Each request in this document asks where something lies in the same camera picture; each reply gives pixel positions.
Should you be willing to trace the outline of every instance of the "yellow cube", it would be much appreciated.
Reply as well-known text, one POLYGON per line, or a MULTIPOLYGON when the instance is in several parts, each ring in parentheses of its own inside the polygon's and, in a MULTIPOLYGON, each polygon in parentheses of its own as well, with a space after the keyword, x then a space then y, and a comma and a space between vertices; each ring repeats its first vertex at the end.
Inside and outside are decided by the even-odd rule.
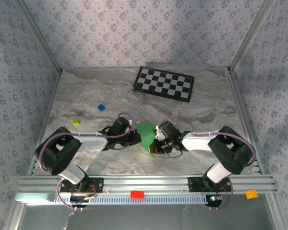
POLYGON ((245 192, 246 198, 247 199, 253 199, 253 198, 257 198, 258 194, 256 192, 256 190, 249 190, 245 192))
POLYGON ((78 118, 77 118, 77 119, 73 119, 73 120, 72 120, 72 124, 73 124, 74 126, 80 125, 79 119, 78 119, 78 118))

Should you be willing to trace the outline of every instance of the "green object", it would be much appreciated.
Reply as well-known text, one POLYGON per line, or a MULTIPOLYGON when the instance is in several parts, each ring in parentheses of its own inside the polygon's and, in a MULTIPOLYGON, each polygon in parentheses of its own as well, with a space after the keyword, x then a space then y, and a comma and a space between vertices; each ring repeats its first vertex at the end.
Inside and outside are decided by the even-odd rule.
POLYGON ((74 126, 79 126, 79 125, 80 125, 80 120, 79 120, 78 118, 73 119, 73 120, 72 120, 72 124, 73 124, 74 126))
POLYGON ((140 145, 153 157, 155 158, 154 153, 149 152, 149 146, 154 142, 155 134, 154 129, 156 128, 153 123, 139 123, 136 125, 136 131, 141 135, 142 141, 140 145))

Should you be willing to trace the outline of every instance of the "small cube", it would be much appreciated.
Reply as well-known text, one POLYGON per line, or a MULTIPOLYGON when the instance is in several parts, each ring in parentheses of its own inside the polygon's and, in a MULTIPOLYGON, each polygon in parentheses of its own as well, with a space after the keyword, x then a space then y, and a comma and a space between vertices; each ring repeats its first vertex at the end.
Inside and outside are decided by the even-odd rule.
POLYGON ((78 125, 80 125, 80 121, 79 121, 79 119, 78 119, 78 118, 73 119, 73 120, 72 120, 72 124, 73 124, 74 126, 78 126, 78 125))
POLYGON ((256 192, 256 190, 249 190, 245 192, 246 198, 247 199, 253 199, 253 198, 257 198, 258 194, 256 192))
POLYGON ((100 104, 97 108, 101 112, 105 110, 105 106, 103 104, 100 104))

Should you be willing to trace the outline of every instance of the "floral wallpaper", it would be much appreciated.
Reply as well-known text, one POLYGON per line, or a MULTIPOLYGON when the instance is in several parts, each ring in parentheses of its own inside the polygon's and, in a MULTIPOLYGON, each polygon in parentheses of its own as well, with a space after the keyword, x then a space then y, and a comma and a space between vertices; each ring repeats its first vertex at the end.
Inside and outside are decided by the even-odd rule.
POLYGON ((263 0, 26 0, 62 68, 225 67, 263 0))
POLYGON ((288 216, 288 0, 278 0, 235 77, 288 216))
POLYGON ((57 77, 13 1, 0 0, 0 230, 32 159, 57 77))

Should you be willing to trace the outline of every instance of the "green cloth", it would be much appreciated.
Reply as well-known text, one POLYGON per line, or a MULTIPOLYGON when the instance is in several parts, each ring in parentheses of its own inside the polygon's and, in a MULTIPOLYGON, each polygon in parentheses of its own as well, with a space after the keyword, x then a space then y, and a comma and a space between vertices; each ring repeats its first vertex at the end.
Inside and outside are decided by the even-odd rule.
POLYGON ((149 146, 154 142, 155 134, 154 129, 156 128, 153 123, 139 123, 136 125, 136 131, 141 135, 142 141, 140 144, 142 147, 149 152, 149 146))

